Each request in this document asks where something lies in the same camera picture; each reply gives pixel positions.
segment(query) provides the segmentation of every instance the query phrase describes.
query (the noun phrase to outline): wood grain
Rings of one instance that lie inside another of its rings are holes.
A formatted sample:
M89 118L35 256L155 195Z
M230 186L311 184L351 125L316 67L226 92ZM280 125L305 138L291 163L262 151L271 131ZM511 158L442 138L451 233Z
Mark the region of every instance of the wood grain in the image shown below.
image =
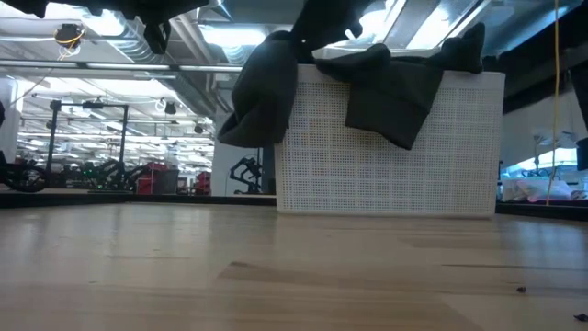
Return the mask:
M588 226L277 215L266 207L0 211L2 330L584 330ZM515 289L526 286L527 293Z

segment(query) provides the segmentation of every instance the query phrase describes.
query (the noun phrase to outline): fluorescent light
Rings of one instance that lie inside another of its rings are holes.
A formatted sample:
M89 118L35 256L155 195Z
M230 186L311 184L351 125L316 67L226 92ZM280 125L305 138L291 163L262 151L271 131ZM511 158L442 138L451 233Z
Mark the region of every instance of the fluorescent light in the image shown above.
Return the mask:
M409 50L430 50L436 47L449 33L449 13L443 8L436 8L423 23L406 47Z
M376 10L369 12L359 19L359 24L363 28L363 32L359 38L366 37L370 34L375 34L382 30L384 20L386 19L386 10Z
M90 69L112 69L112 70L170 70L166 64L134 64L134 63L88 63Z
M125 31L122 22L110 10L103 10L101 16L83 13L82 22L100 36L117 37Z
M461 32L469 26L469 23L471 23L471 21L474 18L480 16L480 13L484 9L486 9L486 7L490 4L491 1L492 0L484 0L484 2L482 2L479 6L477 6L476 9L474 9L474 11L472 11L468 17L466 17L455 29L453 29L453 31L451 31L451 33L449 33L449 35L447 35L447 37L454 38L454 37L459 36L461 34Z
M243 68L234 65L179 65L179 69L206 73L240 73Z
M419 28L406 48L408 50L430 50L438 47L446 38L458 36L472 20L480 16L480 13L491 1L484 0L477 6L475 6L477 2L471 1L463 7L461 15L451 19L447 10L439 6Z
M386 9L388 9L390 7L390 3L392 1L393 0L386 1ZM374 43L386 42L386 38L389 36L390 31L392 30L392 27L394 26L394 23L396 23L396 20L398 19L398 16L401 14L401 11L404 9L405 5L406 5L406 0L394 1L394 5L392 5L392 7L390 8L390 10L388 12L388 16L384 20L379 32L376 34L376 37L373 40Z
M23 60L0 60L0 66L19 66L34 68L77 68L77 63L63 61L23 61Z
M19 132L19 136L23 137L50 137L50 133L46 132ZM55 133L57 138L80 138L80 139L120 139L120 135L117 134L85 134L85 133ZM143 142L149 143L156 141L159 143L174 143L174 142L211 142L210 138L206 137L183 137L183 136L171 136L167 137L166 140L162 140L162 137L157 136L127 136L128 142Z
M200 26L207 43L230 48L242 45L259 45L266 39L266 34L259 29L213 28Z

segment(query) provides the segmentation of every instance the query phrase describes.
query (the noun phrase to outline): pipe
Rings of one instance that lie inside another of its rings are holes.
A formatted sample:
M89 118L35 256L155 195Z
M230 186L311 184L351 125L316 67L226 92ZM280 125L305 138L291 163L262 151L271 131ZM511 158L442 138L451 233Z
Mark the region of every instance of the pipe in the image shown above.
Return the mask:
M84 63L68 61L38 60L0 60L0 67L74 69L74 70L123 70L157 73L226 73L238 74L243 69L233 65L177 65L177 64L139 64L139 63Z
M116 18L125 27L123 34L119 37L134 41L109 41L109 43L129 60L134 63L144 64L175 63L174 59L169 55L157 55L151 51L149 45L139 32L140 27L138 22L129 22L120 13L116 14ZM175 80L159 80L159 82L175 90L182 102L196 114L212 119L215 117L216 107L212 101L214 98L208 95L203 86L198 86L186 74L179 74Z
M186 28L187 33L192 38L192 41L196 43L196 46L202 53L205 60L204 63L212 63L212 55L210 55L208 44L204 41L204 36L202 35L200 28L198 28L198 26L194 27L186 14L179 15L178 17L184 25L184 28Z
M199 51L198 46L194 42L192 42L192 39L188 37L187 33L184 31L184 28L182 28L182 26L179 23L177 23L174 19L170 20L169 22L171 23L172 28L174 28L177 35L180 36L180 39L188 47L190 52L192 52L192 55L194 55L196 60L199 63L208 64L208 59L206 59L205 55L201 51Z

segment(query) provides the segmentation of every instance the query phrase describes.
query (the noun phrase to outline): metal beam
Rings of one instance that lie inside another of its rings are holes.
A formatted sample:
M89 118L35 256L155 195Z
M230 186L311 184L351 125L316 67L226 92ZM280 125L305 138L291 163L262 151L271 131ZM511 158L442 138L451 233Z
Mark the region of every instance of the metal beam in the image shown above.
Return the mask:
M51 162L53 161L53 149L55 149L55 132L57 131L57 113L62 110L61 102L51 102L51 110L53 111L53 117L51 121L51 133L49 138L49 152L47 154L47 165L45 171L47 172L48 180L51 181Z
M122 134L120 137L120 156L119 162L125 162L125 140L127 138L127 124L129 124L129 106L123 106L124 115L122 119Z
M52 120L52 118L47 117L22 117L21 120ZM180 124L178 121L182 120L198 120L198 118L178 118L177 120L127 120L129 124L136 123L136 124ZM108 123L108 122L122 122L122 119L90 119L90 118L64 118L60 117L57 118L57 121L76 121L76 122L95 122L95 123Z
M183 64L139 64L139 63L87 63L38 60L0 60L0 67L39 68L39 69L83 69L118 70L156 73L228 73L238 74L243 69L233 65L183 65Z

